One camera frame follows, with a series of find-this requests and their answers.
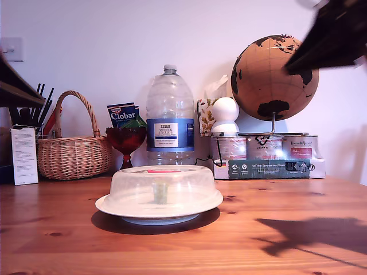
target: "white wall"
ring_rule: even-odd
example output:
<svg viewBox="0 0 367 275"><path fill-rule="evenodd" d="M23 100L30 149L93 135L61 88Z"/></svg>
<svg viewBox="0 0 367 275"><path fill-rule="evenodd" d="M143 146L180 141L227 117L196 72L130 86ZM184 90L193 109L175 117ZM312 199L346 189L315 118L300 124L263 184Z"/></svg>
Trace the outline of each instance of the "white wall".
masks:
<svg viewBox="0 0 367 275"><path fill-rule="evenodd" d="M145 117L149 83L164 64L176 64L200 98L204 86L231 72L248 44L282 33L302 40L313 16L285 0L1 0L1 36L23 37L25 61L12 66L26 81L55 87L56 98L67 89L81 92L104 132L111 126L109 104L133 101ZM322 70L312 102L278 129L319 135L329 175L367 179L366 85L362 67ZM241 118L242 131L268 127ZM88 119L81 103L65 99L64 136L91 135ZM200 148L205 157L206 142ZM144 147L132 161L145 163Z"/></svg>

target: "globe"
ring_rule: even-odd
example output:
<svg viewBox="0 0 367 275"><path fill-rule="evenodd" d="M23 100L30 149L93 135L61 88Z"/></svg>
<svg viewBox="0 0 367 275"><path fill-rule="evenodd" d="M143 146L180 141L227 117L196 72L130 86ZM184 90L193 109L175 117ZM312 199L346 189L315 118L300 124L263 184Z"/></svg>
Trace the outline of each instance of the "globe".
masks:
<svg viewBox="0 0 367 275"><path fill-rule="evenodd" d="M237 58L231 76L232 93L249 115L271 120L287 119L303 110L315 95L318 70L289 75L283 66L301 42L293 36L263 37Z"/></svg>

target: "white ornament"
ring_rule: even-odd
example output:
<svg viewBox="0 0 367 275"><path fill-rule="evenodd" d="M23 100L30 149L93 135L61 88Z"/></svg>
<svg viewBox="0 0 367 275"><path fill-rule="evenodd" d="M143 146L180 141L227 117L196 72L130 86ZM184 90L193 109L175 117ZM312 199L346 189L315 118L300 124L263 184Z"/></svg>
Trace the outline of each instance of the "white ornament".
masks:
<svg viewBox="0 0 367 275"><path fill-rule="evenodd" d="M222 97L218 99L213 106L213 117L216 122L212 127L214 136L237 136L240 132L239 127L235 123L240 113L237 102L230 97Z"/></svg>

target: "red glass vase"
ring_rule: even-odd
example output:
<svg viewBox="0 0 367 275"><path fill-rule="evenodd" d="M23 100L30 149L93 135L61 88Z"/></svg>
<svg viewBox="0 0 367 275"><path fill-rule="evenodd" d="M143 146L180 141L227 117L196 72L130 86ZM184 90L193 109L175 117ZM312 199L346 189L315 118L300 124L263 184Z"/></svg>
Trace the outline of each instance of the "red glass vase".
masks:
<svg viewBox="0 0 367 275"><path fill-rule="evenodd" d="M143 144L147 129L135 128L107 128L107 140L112 146L123 154L121 169L131 168L131 153Z"/></svg>

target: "globe stand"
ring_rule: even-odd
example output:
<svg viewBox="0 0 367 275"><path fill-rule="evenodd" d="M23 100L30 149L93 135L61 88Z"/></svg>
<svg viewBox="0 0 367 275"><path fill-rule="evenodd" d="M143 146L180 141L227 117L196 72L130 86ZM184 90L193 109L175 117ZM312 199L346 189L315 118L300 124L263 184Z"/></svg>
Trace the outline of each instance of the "globe stand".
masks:
<svg viewBox="0 0 367 275"><path fill-rule="evenodd" d="M275 113L271 119L271 132L264 133L239 133L239 136L308 136L309 133L299 132L299 133L275 133Z"/></svg>

